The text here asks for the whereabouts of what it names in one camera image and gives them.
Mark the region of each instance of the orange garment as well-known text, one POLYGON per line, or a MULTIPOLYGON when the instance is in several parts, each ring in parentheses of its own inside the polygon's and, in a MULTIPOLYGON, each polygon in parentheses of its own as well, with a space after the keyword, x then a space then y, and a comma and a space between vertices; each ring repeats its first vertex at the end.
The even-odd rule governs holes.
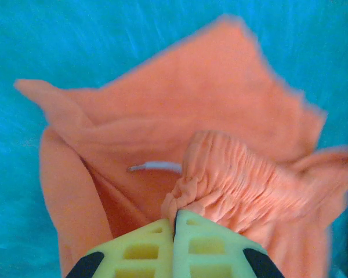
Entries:
POLYGON ((348 150, 312 154, 325 115, 273 74, 238 20, 101 89, 16 87, 50 124, 41 185, 63 276, 92 247, 186 207, 261 243, 285 277, 325 277, 348 150), (127 171, 151 160, 183 162, 182 177, 127 171))

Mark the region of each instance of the turquoise background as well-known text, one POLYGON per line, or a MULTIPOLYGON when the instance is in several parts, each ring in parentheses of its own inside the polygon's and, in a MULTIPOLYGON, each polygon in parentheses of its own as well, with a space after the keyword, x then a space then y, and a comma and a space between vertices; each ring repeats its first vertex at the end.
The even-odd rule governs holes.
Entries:
MULTIPOLYGON (((274 70, 329 112, 320 148, 348 143, 348 0, 0 0, 0 277, 60 277, 39 186, 41 110, 12 84, 99 87, 223 13, 241 16, 274 70)), ((331 277, 348 277, 348 209, 331 277)))

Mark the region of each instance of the orange fabric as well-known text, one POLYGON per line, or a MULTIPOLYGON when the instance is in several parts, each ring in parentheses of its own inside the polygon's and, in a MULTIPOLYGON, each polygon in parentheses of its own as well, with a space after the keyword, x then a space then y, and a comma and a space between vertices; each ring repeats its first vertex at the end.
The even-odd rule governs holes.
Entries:
POLYGON ((16 87, 50 124, 41 185, 63 276, 95 245, 187 207, 261 243, 286 277, 324 277, 348 152, 312 154, 325 115, 274 76, 238 20, 101 89, 16 87), (150 160, 183 162, 182 178, 127 171, 150 160))

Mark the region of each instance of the yellow plastic object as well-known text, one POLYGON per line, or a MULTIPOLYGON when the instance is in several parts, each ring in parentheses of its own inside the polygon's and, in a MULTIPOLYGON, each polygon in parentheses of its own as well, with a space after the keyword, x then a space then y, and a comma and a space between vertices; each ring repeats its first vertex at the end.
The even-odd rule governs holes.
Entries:
POLYGON ((248 248, 267 255, 259 244, 195 213, 180 210, 173 247, 173 278, 258 278, 245 257, 244 250, 248 248))
POLYGON ((104 258, 93 278, 171 278, 173 232, 158 220, 90 250, 104 258))

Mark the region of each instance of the gathered smocked fabric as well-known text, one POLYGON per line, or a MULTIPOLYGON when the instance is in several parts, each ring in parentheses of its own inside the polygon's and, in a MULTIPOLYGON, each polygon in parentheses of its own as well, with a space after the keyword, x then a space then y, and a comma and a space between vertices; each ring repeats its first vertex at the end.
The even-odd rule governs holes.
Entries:
POLYGON ((315 152, 325 112, 222 17, 99 89, 15 87, 49 122, 40 179, 62 275, 91 248, 189 209, 260 243, 287 278, 325 277, 348 147, 315 152), (149 161, 175 171, 129 171, 149 161))

